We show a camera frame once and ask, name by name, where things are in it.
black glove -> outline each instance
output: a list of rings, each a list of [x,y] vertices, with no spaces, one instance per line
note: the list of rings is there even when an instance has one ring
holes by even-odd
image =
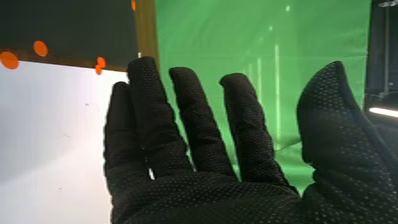
[[[273,160],[245,76],[220,81],[241,181],[193,71],[170,69],[193,165],[152,58],[129,63],[128,77],[129,84],[113,86],[104,126],[112,223],[398,223],[398,159],[360,113],[339,62],[318,72],[298,102],[303,161],[314,167],[302,197]]]

orange dot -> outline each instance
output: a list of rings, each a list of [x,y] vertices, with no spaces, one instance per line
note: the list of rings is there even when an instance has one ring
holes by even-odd
[[[42,41],[33,42],[33,52],[40,57],[46,57],[48,55],[48,47]]]
[[[97,59],[96,59],[96,64],[97,64],[97,66],[99,66],[101,68],[106,67],[106,60],[104,60],[103,57],[97,57]]]
[[[103,68],[99,65],[96,65],[96,74],[101,75],[103,74]]]
[[[7,69],[16,69],[19,66],[19,61],[16,55],[5,51],[0,55],[3,66]]]
[[[135,0],[131,0],[131,9],[135,11],[135,8],[136,8],[136,4],[135,4]]]

white surface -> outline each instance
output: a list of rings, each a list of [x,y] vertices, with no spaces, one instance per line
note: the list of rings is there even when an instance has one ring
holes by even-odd
[[[369,108],[369,112],[398,118],[398,111],[382,108]]]
[[[108,224],[103,123],[120,72],[0,65],[0,223]]]

green backdrop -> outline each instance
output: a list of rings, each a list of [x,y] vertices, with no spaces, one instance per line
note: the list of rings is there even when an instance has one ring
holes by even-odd
[[[247,74],[264,108],[277,160],[300,191],[312,181],[295,119],[300,91],[319,68],[341,60],[355,99],[362,101],[369,6],[369,0],[156,0],[159,67],[170,103],[175,106],[167,70],[186,66],[202,81],[238,171],[218,80],[229,73]]]

